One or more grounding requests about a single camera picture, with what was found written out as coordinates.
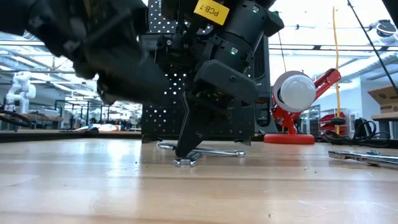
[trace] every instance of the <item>pegboard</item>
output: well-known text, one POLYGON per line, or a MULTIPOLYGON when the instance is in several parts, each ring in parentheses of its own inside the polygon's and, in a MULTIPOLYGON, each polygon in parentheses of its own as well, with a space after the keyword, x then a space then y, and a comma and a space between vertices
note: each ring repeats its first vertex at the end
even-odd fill
MULTIPOLYGON (((149 23, 150 34, 173 34, 177 22, 169 21, 161 16, 160 1, 149 0, 149 23)), ((206 34, 212 29, 208 26, 205 30, 199 30, 199 34, 206 34)), ((252 66, 248 68, 247 76, 253 78, 252 66)), ((163 106, 152 106, 143 104, 142 107, 142 134, 153 136, 178 136, 183 123, 185 110, 183 107, 181 95, 183 83, 187 72, 180 71, 173 74, 165 74, 170 80, 168 91, 164 92, 168 99, 163 106)), ((248 137, 254 134, 254 108, 243 108, 241 102, 237 101, 232 110, 231 119, 224 122, 217 130, 214 130, 212 136, 236 136, 248 137)))

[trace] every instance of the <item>wooden tabletop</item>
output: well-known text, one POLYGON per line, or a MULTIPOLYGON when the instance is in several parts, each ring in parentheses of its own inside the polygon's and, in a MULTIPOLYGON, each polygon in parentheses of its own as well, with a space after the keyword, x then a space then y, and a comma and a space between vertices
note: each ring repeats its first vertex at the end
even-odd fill
MULTIPOLYGON (((244 148, 230 142, 203 147, 244 148)), ((174 167, 155 143, 0 144, 1 223, 398 223, 398 170, 255 142, 246 158, 174 167)), ((382 150, 398 155, 395 150, 382 150)))

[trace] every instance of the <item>ceiling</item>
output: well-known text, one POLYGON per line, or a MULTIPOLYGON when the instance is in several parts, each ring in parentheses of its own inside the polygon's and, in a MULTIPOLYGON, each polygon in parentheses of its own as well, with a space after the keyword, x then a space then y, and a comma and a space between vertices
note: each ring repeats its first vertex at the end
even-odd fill
MULTIPOLYGON (((390 19, 381 0, 351 0, 351 2, 365 26, 380 19, 390 19)), ((285 72, 285 68, 286 70, 303 70, 306 74, 313 76, 335 67, 333 5, 336 9, 336 36, 340 49, 343 49, 342 45, 368 45, 366 36, 360 29, 351 8, 347 6, 346 0, 277 0, 270 10, 279 11, 279 15, 285 23, 285 29, 280 31, 279 35, 276 34, 269 39, 271 83, 274 83, 277 77, 285 72), (281 50, 281 48, 292 48, 292 46, 288 47, 289 44, 294 44, 295 49, 301 50, 281 50), (329 46, 331 49, 327 51, 310 50, 313 45, 331 45, 329 46)), ((369 32, 369 35, 376 45, 386 44, 386 40, 381 40, 376 32, 369 32)), ((4 33, 0 33, 0 40, 37 41, 30 34, 18 37, 4 33)), ((396 39, 390 38, 388 45, 396 44, 397 40, 398 37, 396 39)), ((362 52, 341 51, 339 64, 347 64, 352 59, 365 61, 371 57, 374 57, 371 50, 362 52)), ((67 95, 72 95, 72 92, 75 96, 96 95, 95 80, 87 81, 77 78, 73 73, 71 61, 64 57, 56 58, 43 47, 11 47, 0 44, 0 69, 3 70, 2 75, 8 77, 12 74, 6 73, 6 70, 52 70, 51 73, 38 73, 34 79, 70 82, 70 84, 52 85, 59 91, 64 91, 67 95)), ((389 65, 389 69, 395 70, 398 68, 396 68, 396 64, 392 63, 389 65)), ((377 75, 378 72, 382 71, 373 71, 366 75, 371 77, 371 75, 377 75)))

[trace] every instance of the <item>white robot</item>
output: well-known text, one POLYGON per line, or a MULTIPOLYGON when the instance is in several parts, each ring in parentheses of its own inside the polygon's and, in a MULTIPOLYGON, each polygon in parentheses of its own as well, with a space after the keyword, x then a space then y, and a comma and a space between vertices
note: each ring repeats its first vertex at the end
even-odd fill
POLYGON ((30 72, 17 72, 12 78, 12 86, 6 95, 6 111, 16 111, 15 101, 19 101, 19 114, 28 113, 29 99, 36 97, 36 87, 30 84, 30 72))

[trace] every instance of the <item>black cable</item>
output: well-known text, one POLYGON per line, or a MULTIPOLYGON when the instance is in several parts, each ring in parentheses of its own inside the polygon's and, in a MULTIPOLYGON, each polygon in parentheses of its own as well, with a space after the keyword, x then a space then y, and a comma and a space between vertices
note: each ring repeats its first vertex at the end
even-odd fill
POLYGON ((0 120, 16 125, 16 126, 20 126, 20 127, 24 127, 24 128, 30 128, 32 126, 32 122, 27 119, 26 117, 24 117, 23 115, 19 114, 19 113, 15 113, 12 111, 5 111, 5 110, 0 110, 0 114, 7 114, 10 115, 12 118, 17 118, 20 119, 22 122, 17 121, 16 119, 12 119, 12 118, 6 118, 3 116, 0 116, 0 120))
POLYGON ((325 131, 325 136, 323 137, 325 141, 332 143, 332 144, 339 144, 339 145, 356 145, 356 146, 367 146, 367 147, 387 147, 389 145, 389 140, 391 138, 390 134, 385 132, 385 131, 381 131, 381 132, 376 132, 376 124, 373 121, 365 121, 363 123, 361 123, 360 125, 358 125, 358 127, 355 129, 354 132, 354 136, 352 139, 348 138, 348 137, 343 137, 338 135, 337 133, 335 133, 334 131, 330 131, 330 130, 326 130, 325 131), (366 124, 372 124, 373 128, 372 129, 372 133, 368 136, 365 137, 357 137, 360 133, 360 129, 363 127, 365 128, 366 124), (385 134, 387 136, 387 138, 383 139, 383 141, 381 140, 381 142, 374 144, 374 143, 370 143, 370 140, 374 140, 374 138, 377 135, 380 134, 385 134))
POLYGON ((378 57, 378 59, 379 59, 379 61, 380 61, 381 67, 383 68, 384 72, 386 73, 388 79, 389 79, 390 82, 391 82, 392 87, 394 88, 394 90, 396 91, 396 93, 397 93, 397 95, 398 95, 398 88, 397 88, 397 86, 395 85, 394 81, 392 80, 391 75, 390 75, 390 73, 388 72, 386 66, 384 65, 384 62, 383 62, 383 60, 381 59, 381 57, 380 57, 380 55, 379 55, 379 52, 378 52, 378 51, 376 50, 376 48, 374 47, 374 44, 373 44, 373 42, 372 42, 370 36, 369 36, 368 33, 366 32, 365 27, 362 25, 361 20, 359 19, 358 15, 356 14, 356 11, 355 11, 353 5, 351 4, 351 2, 350 2, 349 0, 347 0, 347 3, 348 3, 348 6, 353 10, 353 13, 354 13, 354 15, 355 15, 356 20, 359 22, 359 24, 360 24, 360 26, 361 26, 363 32, 364 32, 365 35, 366 35, 366 38, 368 38, 369 43, 372 45, 373 51, 374 51, 374 53, 376 53, 376 55, 377 55, 377 57, 378 57))
POLYGON ((280 51, 282 52, 282 59, 284 61, 285 72, 287 72, 287 70, 286 70, 286 62, 285 62, 285 54, 284 54, 284 49, 282 47, 282 40, 280 39, 280 33, 279 32, 278 32, 278 36, 279 36, 280 51))

